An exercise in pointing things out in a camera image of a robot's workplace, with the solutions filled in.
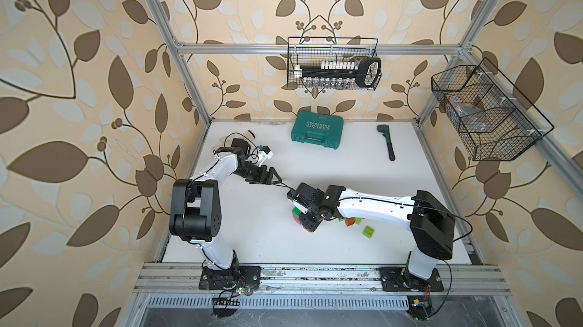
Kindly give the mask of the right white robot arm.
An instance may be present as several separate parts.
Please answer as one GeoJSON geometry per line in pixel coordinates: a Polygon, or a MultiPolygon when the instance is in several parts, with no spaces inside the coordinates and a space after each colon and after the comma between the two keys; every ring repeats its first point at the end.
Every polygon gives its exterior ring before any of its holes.
{"type": "Polygon", "coordinates": [[[301,183],[288,191],[287,198],[299,210],[297,219],[309,232],[334,219],[366,219],[411,231],[415,245],[405,264],[405,278],[428,281],[439,261],[452,259],[455,216],[428,191],[388,197],[336,185],[323,191],[301,183]]]}

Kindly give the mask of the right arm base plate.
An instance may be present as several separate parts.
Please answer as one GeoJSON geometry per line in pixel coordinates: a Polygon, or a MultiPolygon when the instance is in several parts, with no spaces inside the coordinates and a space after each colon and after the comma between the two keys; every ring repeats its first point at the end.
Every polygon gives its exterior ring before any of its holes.
{"type": "Polygon", "coordinates": [[[406,267],[381,267],[378,269],[382,289],[385,292],[443,292],[445,287],[437,269],[428,280],[414,276],[406,267]]]}

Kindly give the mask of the green square lego brick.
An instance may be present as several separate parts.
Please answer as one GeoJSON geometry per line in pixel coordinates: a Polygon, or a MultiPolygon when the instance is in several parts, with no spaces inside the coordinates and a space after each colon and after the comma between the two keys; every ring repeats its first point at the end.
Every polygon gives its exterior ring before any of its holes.
{"type": "Polygon", "coordinates": [[[294,208],[293,208],[293,210],[292,210],[292,214],[293,214],[295,217],[299,217],[299,216],[302,214],[302,212],[301,212],[301,210],[300,210],[300,209],[298,209],[297,207],[294,207],[294,208]]]}

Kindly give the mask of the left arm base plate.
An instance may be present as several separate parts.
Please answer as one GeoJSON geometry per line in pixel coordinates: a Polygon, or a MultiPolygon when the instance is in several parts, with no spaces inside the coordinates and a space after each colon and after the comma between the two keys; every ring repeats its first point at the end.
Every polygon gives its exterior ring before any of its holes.
{"type": "Polygon", "coordinates": [[[261,282],[261,267],[238,266],[228,270],[215,270],[204,266],[199,281],[203,291],[255,291],[261,282]]]}

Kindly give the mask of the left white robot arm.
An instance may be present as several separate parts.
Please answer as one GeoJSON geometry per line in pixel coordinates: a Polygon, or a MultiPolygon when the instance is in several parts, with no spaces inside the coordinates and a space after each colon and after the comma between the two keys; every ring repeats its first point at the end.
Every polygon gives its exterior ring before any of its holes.
{"type": "Polygon", "coordinates": [[[264,164],[272,157],[270,147],[252,150],[247,140],[236,138],[230,146],[218,148],[211,163],[200,173],[174,182],[169,232],[196,246],[209,269],[238,272],[236,252],[220,234],[220,187],[232,175],[240,176],[249,184],[281,185],[276,170],[264,164]]]}

